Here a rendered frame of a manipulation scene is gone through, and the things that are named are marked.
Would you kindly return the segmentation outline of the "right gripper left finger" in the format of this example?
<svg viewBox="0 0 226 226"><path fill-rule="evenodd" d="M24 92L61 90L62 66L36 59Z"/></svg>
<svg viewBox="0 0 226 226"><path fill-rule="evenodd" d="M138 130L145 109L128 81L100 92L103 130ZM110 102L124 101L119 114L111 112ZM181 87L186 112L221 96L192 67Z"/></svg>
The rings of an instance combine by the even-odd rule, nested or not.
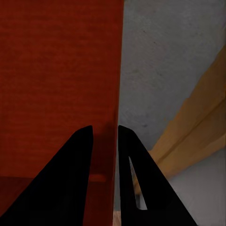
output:
<svg viewBox="0 0 226 226"><path fill-rule="evenodd" d="M82 226L92 146L91 125L74 132L0 217L0 226Z"/></svg>

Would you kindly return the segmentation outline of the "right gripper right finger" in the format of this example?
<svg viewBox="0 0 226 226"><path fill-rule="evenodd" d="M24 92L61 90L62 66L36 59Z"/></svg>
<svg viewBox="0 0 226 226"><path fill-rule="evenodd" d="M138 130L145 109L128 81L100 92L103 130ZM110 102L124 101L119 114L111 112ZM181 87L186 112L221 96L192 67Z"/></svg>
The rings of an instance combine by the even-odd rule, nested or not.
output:
<svg viewBox="0 0 226 226"><path fill-rule="evenodd" d="M119 125L121 226L198 226L136 133ZM131 158L147 210L137 208Z"/></svg>

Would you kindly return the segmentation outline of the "storage box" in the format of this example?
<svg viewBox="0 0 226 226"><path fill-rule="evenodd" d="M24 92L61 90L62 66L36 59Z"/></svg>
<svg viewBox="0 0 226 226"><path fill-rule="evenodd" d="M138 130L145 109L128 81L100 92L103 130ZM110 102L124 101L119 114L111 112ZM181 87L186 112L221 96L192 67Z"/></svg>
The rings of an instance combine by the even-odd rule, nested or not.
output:
<svg viewBox="0 0 226 226"><path fill-rule="evenodd" d="M113 226L124 0L0 0L0 217L92 126L82 226Z"/></svg>

